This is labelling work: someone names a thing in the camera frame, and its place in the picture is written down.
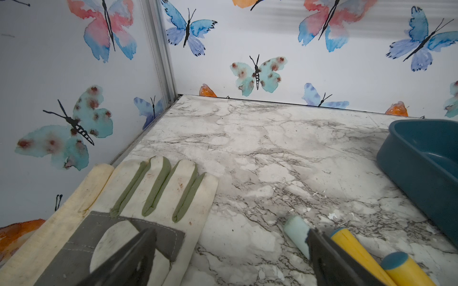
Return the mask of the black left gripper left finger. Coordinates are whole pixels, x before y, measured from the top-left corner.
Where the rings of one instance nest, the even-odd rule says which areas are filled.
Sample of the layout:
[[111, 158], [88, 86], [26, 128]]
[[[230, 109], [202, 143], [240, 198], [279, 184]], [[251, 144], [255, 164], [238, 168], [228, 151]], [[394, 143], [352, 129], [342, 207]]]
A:
[[147, 285], [155, 258], [156, 241], [153, 228], [141, 231], [78, 285]]

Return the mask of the green trowel yellow foam handle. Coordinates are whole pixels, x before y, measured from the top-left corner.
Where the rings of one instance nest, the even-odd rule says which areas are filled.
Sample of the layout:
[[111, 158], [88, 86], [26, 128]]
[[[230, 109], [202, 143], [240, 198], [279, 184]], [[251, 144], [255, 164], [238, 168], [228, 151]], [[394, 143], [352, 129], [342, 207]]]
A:
[[398, 286], [436, 286], [405, 252], [398, 251], [385, 256], [380, 265]]

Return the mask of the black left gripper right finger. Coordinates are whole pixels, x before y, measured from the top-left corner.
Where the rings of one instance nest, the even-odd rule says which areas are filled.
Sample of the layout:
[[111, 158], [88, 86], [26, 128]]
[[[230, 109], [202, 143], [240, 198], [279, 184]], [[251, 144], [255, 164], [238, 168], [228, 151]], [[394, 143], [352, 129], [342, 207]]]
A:
[[305, 242], [318, 286], [382, 286], [383, 283], [353, 259], [324, 232], [309, 230]]

